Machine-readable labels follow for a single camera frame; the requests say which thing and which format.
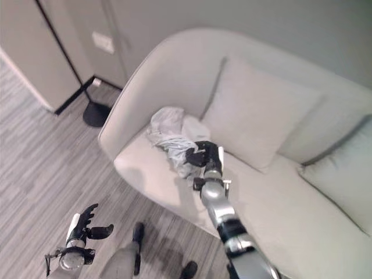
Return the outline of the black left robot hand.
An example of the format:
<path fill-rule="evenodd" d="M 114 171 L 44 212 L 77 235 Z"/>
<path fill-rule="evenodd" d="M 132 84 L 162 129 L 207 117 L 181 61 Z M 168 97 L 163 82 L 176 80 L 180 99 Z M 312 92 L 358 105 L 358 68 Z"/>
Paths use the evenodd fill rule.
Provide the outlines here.
<path fill-rule="evenodd" d="M 110 224 L 107 227 L 88 227 L 88 225 L 91 223 L 91 219 L 94 217 L 92 212 L 97 207 L 97 203 L 90 205 L 82 213 L 78 213 L 77 217 L 73 217 L 67 232 L 67 244 L 74 239 L 78 239 L 86 243 L 87 238 L 100 240 L 110 236 L 114 230 L 113 224 Z"/>

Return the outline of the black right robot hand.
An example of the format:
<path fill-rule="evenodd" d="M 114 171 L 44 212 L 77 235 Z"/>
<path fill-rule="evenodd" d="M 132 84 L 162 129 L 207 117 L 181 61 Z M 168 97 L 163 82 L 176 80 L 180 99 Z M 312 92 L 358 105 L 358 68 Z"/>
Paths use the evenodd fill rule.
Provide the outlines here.
<path fill-rule="evenodd" d="M 197 141 L 195 144 L 196 148 L 186 150 L 186 162 L 196 167 L 204 167 L 206 171 L 218 171 L 222 174 L 224 148 L 210 141 Z"/>

